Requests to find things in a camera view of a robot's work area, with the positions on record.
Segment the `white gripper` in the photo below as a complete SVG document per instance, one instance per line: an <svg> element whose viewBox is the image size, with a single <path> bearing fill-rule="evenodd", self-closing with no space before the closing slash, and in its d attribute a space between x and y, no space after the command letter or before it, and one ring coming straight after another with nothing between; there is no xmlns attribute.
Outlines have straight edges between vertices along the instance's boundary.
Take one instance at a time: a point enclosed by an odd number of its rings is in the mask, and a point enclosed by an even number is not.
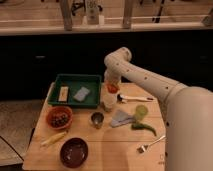
<svg viewBox="0 0 213 171"><path fill-rule="evenodd" d="M111 71L106 70L104 73L104 82L106 83L108 88L116 88L120 89L119 83L121 81L121 77L112 73Z"/></svg>

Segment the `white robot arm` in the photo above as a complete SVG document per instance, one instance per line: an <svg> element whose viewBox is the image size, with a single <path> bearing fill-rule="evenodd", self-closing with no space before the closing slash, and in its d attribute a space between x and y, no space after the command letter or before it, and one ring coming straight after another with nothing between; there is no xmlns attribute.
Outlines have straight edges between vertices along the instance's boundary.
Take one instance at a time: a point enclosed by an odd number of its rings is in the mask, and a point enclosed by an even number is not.
<svg viewBox="0 0 213 171"><path fill-rule="evenodd" d="M105 79L126 78L165 105L165 171L213 171L213 92L135 66L131 58L126 47L109 53Z"/></svg>

